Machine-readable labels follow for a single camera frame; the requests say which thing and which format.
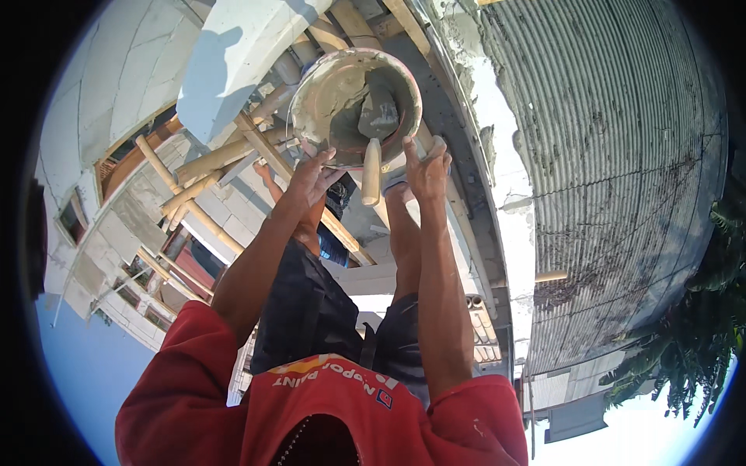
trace mortar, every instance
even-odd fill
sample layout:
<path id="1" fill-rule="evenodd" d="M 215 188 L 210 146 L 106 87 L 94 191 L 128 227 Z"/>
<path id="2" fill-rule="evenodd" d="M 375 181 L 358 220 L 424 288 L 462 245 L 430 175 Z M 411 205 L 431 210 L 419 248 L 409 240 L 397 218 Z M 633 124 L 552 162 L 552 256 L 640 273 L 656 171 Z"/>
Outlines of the mortar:
<path id="1" fill-rule="evenodd" d="M 369 139 L 357 130 L 365 98 L 366 72 L 376 70 L 390 85 L 399 126 L 381 141 L 383 165 L 403 150 L 401 139 L 414 136 L 422 118 L 422 99 L 409 69 L 392 55 L 373 48 L 348 48 L 321 57 L 306 73 L 293 98 L 291 113 L 295 135 L 325 150 L 336 148 L 328 165 L 358 169 Z"/>

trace wooden handle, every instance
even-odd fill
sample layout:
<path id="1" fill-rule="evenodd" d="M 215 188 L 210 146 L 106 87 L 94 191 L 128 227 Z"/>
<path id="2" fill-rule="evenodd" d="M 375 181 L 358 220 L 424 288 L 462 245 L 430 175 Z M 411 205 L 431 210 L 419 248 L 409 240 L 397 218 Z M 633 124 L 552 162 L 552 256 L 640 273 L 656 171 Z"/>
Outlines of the wooden handle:
<path id="1" fill-rule="evenodd" d="M 360 189 L 364 206 L 374 206 L 380 202 L 380 142 L 371 139 L 363 161 L 363 187 Z"/>

